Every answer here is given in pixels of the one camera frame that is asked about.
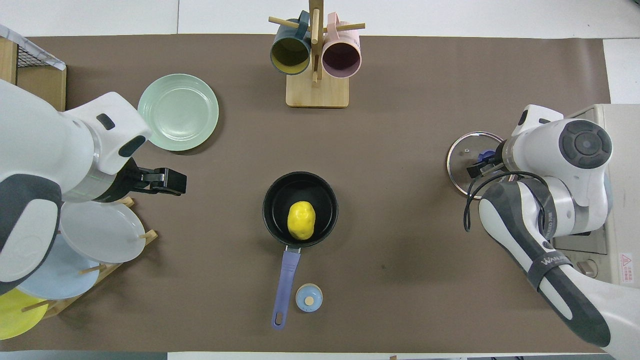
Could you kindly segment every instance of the pan handle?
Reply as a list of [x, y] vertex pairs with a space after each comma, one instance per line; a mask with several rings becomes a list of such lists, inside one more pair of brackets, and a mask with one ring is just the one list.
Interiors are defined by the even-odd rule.
[[271, 318], [271, 326], [276, 330], [282, 330], [284, 323], [287, 321], [287, 310], [289, 309], [293, 277], [296, 275], [299, 261], [299, 252], [285, 251], [282, 256], [276, 304], [273, 306], [273, 317]]

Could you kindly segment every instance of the velcro strap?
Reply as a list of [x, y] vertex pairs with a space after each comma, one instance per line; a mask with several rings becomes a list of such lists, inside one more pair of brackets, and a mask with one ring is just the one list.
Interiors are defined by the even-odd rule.
[[544, 278], [549, 270], [566, 264], [573, 266], [571, 261], [562, 252], [558, 250], [546, 252], [531, 263], [531, 267], [527, 272], [527, 280], [529, 280], [534, 289], [538, 290], [542, 278]]

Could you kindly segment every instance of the yellow toy food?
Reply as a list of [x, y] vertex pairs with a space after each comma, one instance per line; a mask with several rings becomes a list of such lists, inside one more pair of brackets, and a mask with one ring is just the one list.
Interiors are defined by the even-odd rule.
[[298, 240], [307, 240], [314, 234], [316, 211], [307, 201], [298, 201], [289, 208], [287, 227], [289, 234]]

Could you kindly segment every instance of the warning label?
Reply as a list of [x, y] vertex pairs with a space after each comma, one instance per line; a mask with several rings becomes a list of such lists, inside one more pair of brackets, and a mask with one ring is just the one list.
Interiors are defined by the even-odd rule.
[[620, 268], [622, 270], [622, 283], [634, 282], [634, 262], [630, 252], [620, 254]]

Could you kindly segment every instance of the blue mug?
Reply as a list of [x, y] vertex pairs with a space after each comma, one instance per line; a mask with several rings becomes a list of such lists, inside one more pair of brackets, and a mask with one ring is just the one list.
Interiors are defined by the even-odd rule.
[[310, 63], [309, 13], [303, 10], [298, 19], [289, 21], [297, 22], [298, 28], [280, 25], [271, 46], [271, 63], [283, 74], [296, 75], [307, 69]]

